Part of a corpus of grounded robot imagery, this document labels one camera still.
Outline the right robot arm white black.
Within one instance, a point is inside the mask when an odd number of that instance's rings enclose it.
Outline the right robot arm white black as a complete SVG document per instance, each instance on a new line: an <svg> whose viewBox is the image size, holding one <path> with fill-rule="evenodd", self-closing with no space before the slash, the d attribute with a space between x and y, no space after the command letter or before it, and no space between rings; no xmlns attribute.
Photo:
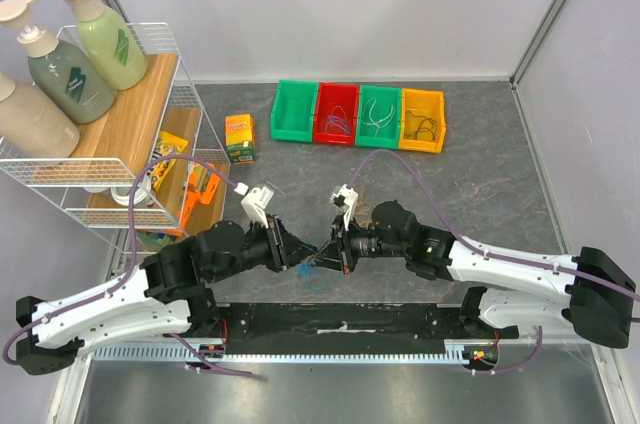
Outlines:
<svg viewBox="0 0 640 424"><path fill-rule="evenodd" d="M492 247L421 224L397 201L386 201L361 227L338 216L314 263L344 274L361 258L402 258L427 280L470 282L458 325L477 338L511 326L572 330L601 346L629 344L636 286L602 250L577 255L536 255Z"/></svg>

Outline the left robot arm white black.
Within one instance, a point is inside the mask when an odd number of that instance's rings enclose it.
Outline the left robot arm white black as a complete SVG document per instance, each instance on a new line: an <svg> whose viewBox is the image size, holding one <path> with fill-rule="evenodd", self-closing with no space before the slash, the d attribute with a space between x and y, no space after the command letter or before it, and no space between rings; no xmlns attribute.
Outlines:
<svg viewBox="0 0 640 424"><path fill-rule="evenodd" d="M136 338L209 338L220 328L211 284L256 266L281 272L315 254L281 220L247 229L223 220L147 256L125 274L74 296L16 303L24 328L10 363L30 375L62 370L96 349Z"/></svg>

